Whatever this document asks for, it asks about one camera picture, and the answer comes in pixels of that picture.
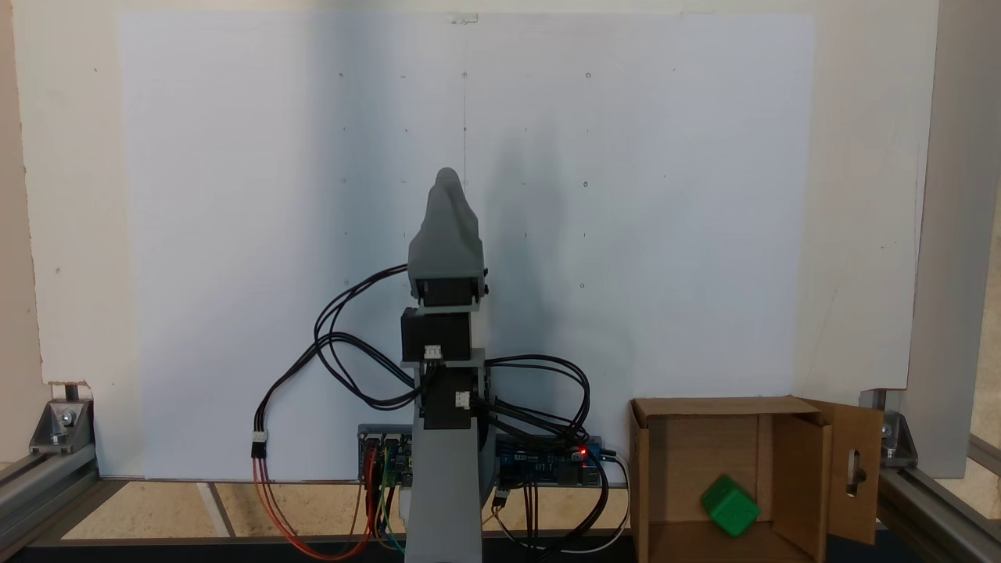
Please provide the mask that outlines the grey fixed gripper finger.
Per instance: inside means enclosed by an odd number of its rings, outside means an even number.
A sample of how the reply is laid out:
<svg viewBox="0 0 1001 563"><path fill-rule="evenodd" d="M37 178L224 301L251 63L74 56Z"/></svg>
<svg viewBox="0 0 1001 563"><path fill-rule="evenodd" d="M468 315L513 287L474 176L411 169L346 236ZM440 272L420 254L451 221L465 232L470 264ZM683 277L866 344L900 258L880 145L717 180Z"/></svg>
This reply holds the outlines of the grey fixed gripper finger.
<svg viewBox="0 0 1001 563"><path fill-rule="evenodd" d="M408 247L407 271L410 279L485 277L479 220L453 168L437 171L425 217Z"/></svg>

